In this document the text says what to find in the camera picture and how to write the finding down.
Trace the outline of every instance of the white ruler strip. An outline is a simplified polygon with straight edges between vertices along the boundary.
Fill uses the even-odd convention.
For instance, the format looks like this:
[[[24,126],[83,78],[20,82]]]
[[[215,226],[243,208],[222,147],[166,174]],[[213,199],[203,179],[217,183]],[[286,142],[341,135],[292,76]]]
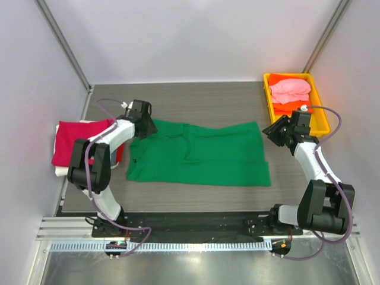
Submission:
[[[101,252],[110,240],[56,240],[52,242],[50,252]],[[127,251],[138,243],[127,242]],[[272,249],[270,239],[263,242],[249,243],[144,243],[136,252],[214,252],[214,251],[269,251]],[[122,252],[120,249],[107,250]]]

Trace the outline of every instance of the yellow basket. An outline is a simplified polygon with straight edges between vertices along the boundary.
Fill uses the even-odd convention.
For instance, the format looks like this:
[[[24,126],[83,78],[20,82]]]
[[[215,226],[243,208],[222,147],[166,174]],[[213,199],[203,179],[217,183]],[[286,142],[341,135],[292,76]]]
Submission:
[[[309,93],[311,105],[322,106],[321,101],[318,96],[318,92],[316,91],[316,88],[315,88],[314,80],[310,74],[308,73],[276,73],[276,74],[295,76],[295,77],[306,79],[311,86],[311,91]],[[281,117],[281,115],[274,114],[271,92],[270,92],[269,83],[268,83],[269,75],[270,73],[264,74],[264,89],[267,95],[269,116],[271,118],[271,123],[273,124],[275,121],[277,121]],[[313,109],[313,114],[311,114],[310,128],[311,128],[310,135],[314,135],[316,137],[327,135],[330,132],[330,127],[328,125],[324,110]]]

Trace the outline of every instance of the green cloth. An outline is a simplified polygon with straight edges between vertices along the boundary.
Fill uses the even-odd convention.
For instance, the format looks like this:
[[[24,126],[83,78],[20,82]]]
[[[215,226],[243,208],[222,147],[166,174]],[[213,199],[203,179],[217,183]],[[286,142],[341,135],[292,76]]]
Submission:
[[[201,185],[270,186],[256,122],[222,129],[154,120],[158,132],[130,146],[127,179]]]

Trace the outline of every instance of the orange cloth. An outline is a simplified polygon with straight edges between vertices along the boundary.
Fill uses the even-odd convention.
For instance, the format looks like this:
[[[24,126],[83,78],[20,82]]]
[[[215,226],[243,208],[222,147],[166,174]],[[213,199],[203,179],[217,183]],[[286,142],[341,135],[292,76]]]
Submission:
[[[299,78],[297,76],[287,76],[287,75],[281,75],[281,74],[276,74],[276,73],[271,73],[269,75],[269,80],[268,84],[269,86],[272,86],[276,83],[278,83],[281,80],[285,79],[303,79],[307,81],[304,78]],[[302,105],[311,105],[310,100],[308,101],[295,101],[295,102],[289,102],[286,104],[280,104],[280,103],[272,103],[273,104],[273,110],[275,115],[292,115],[292,111],[297,110],[300,108]]]

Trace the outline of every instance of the white backdrop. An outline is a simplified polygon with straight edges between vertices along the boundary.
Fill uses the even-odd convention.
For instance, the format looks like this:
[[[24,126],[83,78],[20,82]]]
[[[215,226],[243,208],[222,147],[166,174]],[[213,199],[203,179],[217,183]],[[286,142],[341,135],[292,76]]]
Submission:
[[[92,84],[300,72],[338,0],[47,0]]]
[[[341,131],[324,146],[335,174],[356,190],[354,216],[380,284],[380,2],[352,1],[312,68],[322,103],[341,113]],[[329,116],[330,127],[336,126]]]
[[[55,125],[79,119],[87,92],[34,1],[3,1],[0,25],[0,283],[18,285],[58,202]]]

